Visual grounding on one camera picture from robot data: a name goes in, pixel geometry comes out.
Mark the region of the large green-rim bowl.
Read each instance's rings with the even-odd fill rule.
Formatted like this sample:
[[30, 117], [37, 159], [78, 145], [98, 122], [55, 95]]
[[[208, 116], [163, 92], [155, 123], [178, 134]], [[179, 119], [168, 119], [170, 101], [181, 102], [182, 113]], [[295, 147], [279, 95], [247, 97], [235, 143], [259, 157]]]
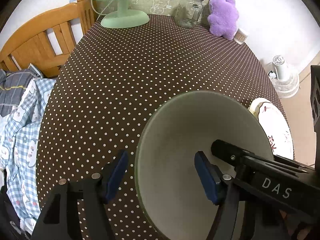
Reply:
[[249, 110], [210, 91], [180, 94], [164, 103], [141, 134], [135, 163], [140, 205], [165, 239], [205, 239], [234, 177], [231, 155], [215, 146], [222, 140], [265, 159], [268, 138]]

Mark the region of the brown polka-dot tablecloth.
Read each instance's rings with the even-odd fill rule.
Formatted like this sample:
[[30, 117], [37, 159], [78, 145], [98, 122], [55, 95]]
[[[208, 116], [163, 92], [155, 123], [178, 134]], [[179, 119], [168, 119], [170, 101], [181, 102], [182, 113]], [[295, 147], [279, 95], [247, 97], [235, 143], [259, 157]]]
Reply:
[[36, 164], [40, 206], [61, 178], [84, 178], [126, 149], [129, 169], [107, 215], [117, 239], [160, 239], [138, 205], [136, 147], [155, 110], [191, 90], [220, 92], [245, 107], [266, 98], [282, 109], [250, 48], [213, 36], [206, 25], [186, 29], [164, 15], [127, 29], [95, 23], [61, 68], [43, 115]]

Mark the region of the glass jar black lid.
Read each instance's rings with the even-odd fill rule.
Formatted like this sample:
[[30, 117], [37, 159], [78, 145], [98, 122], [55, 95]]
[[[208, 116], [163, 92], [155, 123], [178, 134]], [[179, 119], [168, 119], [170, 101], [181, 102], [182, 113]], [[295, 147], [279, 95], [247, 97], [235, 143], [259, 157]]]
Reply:
[[184, 28], [193, 28], [201, 16], [204, 0], [180, 0], [174, 20]]

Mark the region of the plaid clothes pile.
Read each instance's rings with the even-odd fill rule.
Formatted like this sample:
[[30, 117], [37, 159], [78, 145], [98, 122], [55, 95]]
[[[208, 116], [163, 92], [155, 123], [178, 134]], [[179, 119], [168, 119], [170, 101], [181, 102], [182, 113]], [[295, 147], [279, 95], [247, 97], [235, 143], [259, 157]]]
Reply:
[[31, 235], [40, 215], [36, 186], [39, 132], [55, 84], [30, 64], [17, 72], [1, 70], [1, 189], [9, 198], [9, 224]]

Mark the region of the cotton swab container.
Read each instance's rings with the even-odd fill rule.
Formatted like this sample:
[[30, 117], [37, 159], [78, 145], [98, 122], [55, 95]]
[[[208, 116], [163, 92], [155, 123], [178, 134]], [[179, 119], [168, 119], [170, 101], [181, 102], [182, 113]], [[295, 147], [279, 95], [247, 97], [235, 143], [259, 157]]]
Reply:
[[246, 39], [247, 39], [248, 35], [246, 33], [244, 33], [240, 28], [236, 31], [233, 40], [239, 44], [242, 45]]

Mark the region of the purple plush toy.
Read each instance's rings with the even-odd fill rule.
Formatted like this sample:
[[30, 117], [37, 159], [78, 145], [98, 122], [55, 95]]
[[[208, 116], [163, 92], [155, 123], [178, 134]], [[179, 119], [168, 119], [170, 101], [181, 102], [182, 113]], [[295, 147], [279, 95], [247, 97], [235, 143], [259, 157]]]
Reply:
[[207, 17], [209, 31], [215, 36], [222, 36], [231, 41], [237, 31], [239, 12], [235, 0], [210, 0], [210, 15]]

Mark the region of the white floor fan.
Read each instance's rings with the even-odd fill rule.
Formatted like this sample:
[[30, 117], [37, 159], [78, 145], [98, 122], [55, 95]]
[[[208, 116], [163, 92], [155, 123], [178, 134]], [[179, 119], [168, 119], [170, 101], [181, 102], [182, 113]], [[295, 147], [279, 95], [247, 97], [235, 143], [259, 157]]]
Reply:
[[299, 75], [292, 74], [287, 66], [287, 61], [281, 55], [273, 57], [272, 69], [268, 72], [274, 89], [282, 99], [293, 97], [299, 89]]

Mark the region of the wooden chair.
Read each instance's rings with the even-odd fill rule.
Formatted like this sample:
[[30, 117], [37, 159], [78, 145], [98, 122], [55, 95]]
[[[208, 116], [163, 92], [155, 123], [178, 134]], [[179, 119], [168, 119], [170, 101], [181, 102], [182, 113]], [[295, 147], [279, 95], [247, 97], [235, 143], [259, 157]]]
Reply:
[[76, 0], [41, 13], [19, 27], [1, 49], [1, 70], [15, 72], [35, 65], [46, 77], [57, 77], [76, 46], [72, 20], [82, 34], [95, 23], [91, 0]]

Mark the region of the beige door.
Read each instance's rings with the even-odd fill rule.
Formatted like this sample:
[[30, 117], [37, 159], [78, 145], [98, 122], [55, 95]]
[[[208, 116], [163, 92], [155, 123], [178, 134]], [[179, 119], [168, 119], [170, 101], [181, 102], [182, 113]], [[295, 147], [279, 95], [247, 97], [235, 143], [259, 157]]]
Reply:
[[299, 74], [298, 92], [281, 99], [293, 139], [295, 160], [313, 167], [316, 157], [316, 133], [310, 104], [311, 66], [319, 65], [319, 54]]

